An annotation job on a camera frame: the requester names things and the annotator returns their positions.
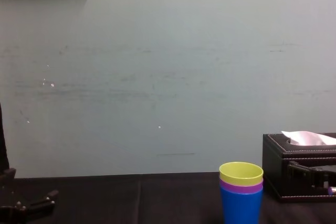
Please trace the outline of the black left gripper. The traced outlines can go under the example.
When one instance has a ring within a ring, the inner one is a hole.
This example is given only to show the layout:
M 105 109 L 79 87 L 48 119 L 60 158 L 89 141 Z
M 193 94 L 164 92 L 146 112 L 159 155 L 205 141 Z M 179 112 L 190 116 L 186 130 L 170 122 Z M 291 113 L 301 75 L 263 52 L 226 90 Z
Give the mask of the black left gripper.
M 30 203 L 14 200 L 15 175 L 15 168 L 1 172 L 1 219 L 25 219 L 27 213 L 46 213 L 54 210 L 59 195 L 57 190 Z

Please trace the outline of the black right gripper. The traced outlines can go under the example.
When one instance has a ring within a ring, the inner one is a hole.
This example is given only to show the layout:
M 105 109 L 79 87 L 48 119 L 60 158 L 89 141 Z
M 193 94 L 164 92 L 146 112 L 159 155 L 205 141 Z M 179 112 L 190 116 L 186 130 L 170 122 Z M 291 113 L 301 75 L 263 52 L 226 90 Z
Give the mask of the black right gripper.
M 287 171 L 290 179 L 317 189 L 326 189 L 328 196 L 335 196 L 335 165 L 310 168 L 290 161 Z

